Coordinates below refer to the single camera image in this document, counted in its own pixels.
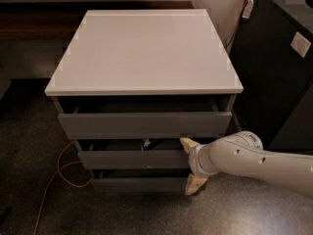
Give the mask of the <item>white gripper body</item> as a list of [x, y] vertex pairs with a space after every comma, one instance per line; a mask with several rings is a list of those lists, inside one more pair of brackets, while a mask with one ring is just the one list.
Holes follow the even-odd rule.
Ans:
[[192, 149], [189, 154], [189, 166], [192, 173], [197, 177], [208, 178], [215, 173], [215, 166], [212, 164], [208, 149], [204, 145]]

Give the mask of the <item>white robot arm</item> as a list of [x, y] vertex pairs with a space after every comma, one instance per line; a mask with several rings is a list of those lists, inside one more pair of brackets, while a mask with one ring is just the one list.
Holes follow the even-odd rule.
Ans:
[[313, 156], [270, 152], [250, 131], [241, 131], [200, 144], [190, 138], [180, 142], [188, 155], [191, 174], [185, 193], [195, 194], [210, 176], [225, 172], [263, 180], [313, 197]]

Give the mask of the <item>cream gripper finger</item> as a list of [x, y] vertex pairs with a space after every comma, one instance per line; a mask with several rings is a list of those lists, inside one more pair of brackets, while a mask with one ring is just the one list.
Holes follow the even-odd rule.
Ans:
[[194, 195], [200, 188], [206, 183], [207, 179], [204, 177], [198, 177], [192, 173], [187, 177], [187, 183], [185, 187], [185, 194], [187, 196]]
[[185, 137], [180, 139], [180, 143], [188, 155], [194, 154], [197, 151], [197, 148], [201, 145], [195, 140]]

